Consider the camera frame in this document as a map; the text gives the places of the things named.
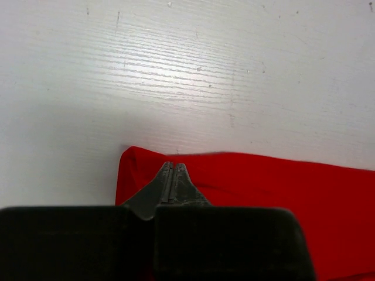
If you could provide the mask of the red t-shirt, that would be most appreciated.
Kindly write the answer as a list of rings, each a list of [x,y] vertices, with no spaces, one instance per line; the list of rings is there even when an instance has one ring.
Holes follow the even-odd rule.
[[[374,279],[374,171],[245,153],[164,155],[132,146],[120,158],[115,203],[147,185],[165,162],[183,163],[214,205],[291,210],[319,280]]]

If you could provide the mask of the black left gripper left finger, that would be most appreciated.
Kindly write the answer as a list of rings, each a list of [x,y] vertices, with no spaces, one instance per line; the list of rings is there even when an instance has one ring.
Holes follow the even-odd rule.
[[[165,162],[152,181],[121,205],[131,210],[141,220],[153,219],[156,208],[162,201],[163,192],[171,183],[172,176],[173,163]]]

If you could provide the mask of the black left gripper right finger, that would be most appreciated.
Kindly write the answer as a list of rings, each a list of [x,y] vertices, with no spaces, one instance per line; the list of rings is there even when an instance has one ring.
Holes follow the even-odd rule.
[[[171,204],[191,206],[211,205],[211,202],[192,183],[187,167],[183,163],[178,163],[173,171]]]

